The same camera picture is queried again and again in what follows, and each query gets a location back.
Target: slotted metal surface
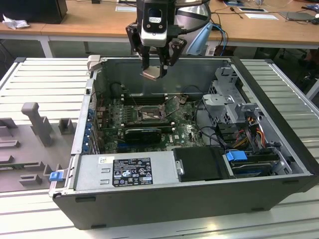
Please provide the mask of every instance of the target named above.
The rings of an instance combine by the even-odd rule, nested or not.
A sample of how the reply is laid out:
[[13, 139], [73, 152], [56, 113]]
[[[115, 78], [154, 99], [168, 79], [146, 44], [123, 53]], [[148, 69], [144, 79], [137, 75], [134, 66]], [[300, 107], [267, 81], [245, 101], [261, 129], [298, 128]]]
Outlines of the slotted metal surface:
[[39, 113], [50, 123], [61, 118], [77, 122], [87, 75], [87, 59], [27, 58], [18, 63], [0, 89], [0, 118], [30, 124], [21, 113], [25, 102], [37, 102]]
[[[274, 64], [256, 60], [242, 62], [310, 153], [319, 161], [317, 108], [304, 98], [304, 94]], [[254, 102], [246, 87], [243, 87], [243, 91]]]
[[317, 239], [318, 201], [316, 186], [290, 195], [267, 212], [81, 231], [46, 191], [32, 196], [0, 194], [0, 204], [5, 205], [0, 208], [0, 235], [6, 239], [53, 239], [57, 235], [81, 239]]

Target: motherboard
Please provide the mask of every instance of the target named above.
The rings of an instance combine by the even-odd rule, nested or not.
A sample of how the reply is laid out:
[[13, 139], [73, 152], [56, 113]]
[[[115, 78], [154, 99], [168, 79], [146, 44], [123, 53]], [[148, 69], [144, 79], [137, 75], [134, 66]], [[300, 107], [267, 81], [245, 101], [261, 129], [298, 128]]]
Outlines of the motherboard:
[[104, 153], [170, 151], [205, 145], [194, 122], [196, 102], [172, 96], [160, 105], [138, 104], [113, 99], [105, 107], [100, 127]]

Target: blue object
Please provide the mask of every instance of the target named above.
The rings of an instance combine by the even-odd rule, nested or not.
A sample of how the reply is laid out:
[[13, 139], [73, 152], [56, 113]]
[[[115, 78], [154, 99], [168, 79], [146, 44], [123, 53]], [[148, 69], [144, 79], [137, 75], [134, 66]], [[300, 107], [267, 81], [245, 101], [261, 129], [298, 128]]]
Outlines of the blue object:
[[86, 128], [92, 128], [92, 123], [86, 123], [86, 124], [85, 124], [85, 127], [86, 127]]
[[226, 153], [228, 161], [247, 161], [247, 155], [244, 151], [229, 151]]
[[85, 135], [90, 135], [90, 134], [91, 134], [91, 131], [90, 131], [88, 128], [86, 128], [86, 129], [84, 130], [84, 134], [85, 134]]
[[88, 113], [89, 113], [89, 114], [93, 114], [93, 113], [94, 113], [94, 110], [88, 109]]
[[88, 153], [89, 152], [89, 146], [83, 144], [82, 145], [82, 151], [83, 151], [83, 153]]
[[214, 25], [214, 27], [216, 27], [223, 34], [223, 45], [224, 45], [224, 47], [223, 47], [223, 50], [222, 50], [222, 52], [220, 54], [220, 56], [222, 56], [224, 54], [224, 51], [225, 51], [225, 48], [226, 48], [226, 44], [227, 44], [226, 34], [225, 34], [225, 31], [223, 29], [221, 29], [219, 26], [217, 26], [215, 24], [213, 24], [213, 25]]
[[209, 22], [205, 27], [202, 28], [202, 30], [195, 37], [193, 42], [189, 45], [188, 49], [186, 50], [186, 54], [196, 56], [196, 55], [199, 55], [201, 53], [204, 45], [207, 42], [209, 35], [210, 35], [212, 27], [213, 27], [213, 24], [211, 22]]
[[224, 1], [226, 6], [244, 6], [244, 4], [240, 0], [233, 0], [233, 1]]
[[50, 182], [63, 181], [63, 172], [52, 172], [49, 178]]
[[88, 136], [84, 136], [83, 137], [83, 142], [88, 143], [89, 142], [89, 137]]

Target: desk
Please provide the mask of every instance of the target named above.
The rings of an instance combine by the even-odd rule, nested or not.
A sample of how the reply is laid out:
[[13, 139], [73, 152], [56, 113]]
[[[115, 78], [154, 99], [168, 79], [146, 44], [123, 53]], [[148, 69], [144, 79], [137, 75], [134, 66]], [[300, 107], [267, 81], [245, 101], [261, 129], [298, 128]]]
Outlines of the desk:
[[[283, 6], [286, 2], [265, 0], [268, 5]], [[268, 11], [298, 11], [304, 5], [302, 2], [293, 1], [284, 8], [263, 7]], [[67, 6], [68, 13], [61, 24], [31, 23], [30, 28], [17, 30], [1, 25], [0, 39], [38, 40], [46, 57], [53, 57], [49, 41], [129, 42], [125, 27], [135, 21], [135, 12], [115, 11], [116, 4], [111, 2], [91, 4], [90, 1], [67, 0]], [[214, 11], [224, 8], [225, 5], [211, 0], [210, 7]], [[218, 12], [232, 13], [228, 8]], [[240, 19], [237, 14], [221, 14], [222, 26], [229, 35], [228, 45], [303, 49], [319, 47], [318, 26], [311, 23], [301, 25], [285, 22], [278, 13], [274, 15], [279, 20], [249, 19], [244, 14], [244, 19]], [[208, 45], [214, 46], [219, 40], [220, 33], [212, 32]]]

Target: table leg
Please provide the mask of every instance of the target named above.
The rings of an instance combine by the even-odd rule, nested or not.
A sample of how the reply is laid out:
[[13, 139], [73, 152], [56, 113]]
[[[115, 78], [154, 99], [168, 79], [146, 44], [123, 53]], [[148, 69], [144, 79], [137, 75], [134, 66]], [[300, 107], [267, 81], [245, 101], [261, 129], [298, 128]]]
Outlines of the table leg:
[[45, 57], [46, 58], [53, 58], [54, 56], [53, 56], [53, 53], [52, 53], [51, 48], [50, 48], [49, 38], [47, 36], [43, 36], [39, 39], [39, 41], [41, 43]]
[[306, 96], [309, 100], [312, 100], [318, 92], [319, 92], [319, 81], [316, 81], [316, 83], [311, 87], [311, 89], [308, 91]]
[[90, 48], [89, 48], [89, 43], [87, 41], [83, 41], [84, 43], [84, 50], [86, 54], [90, 54]]

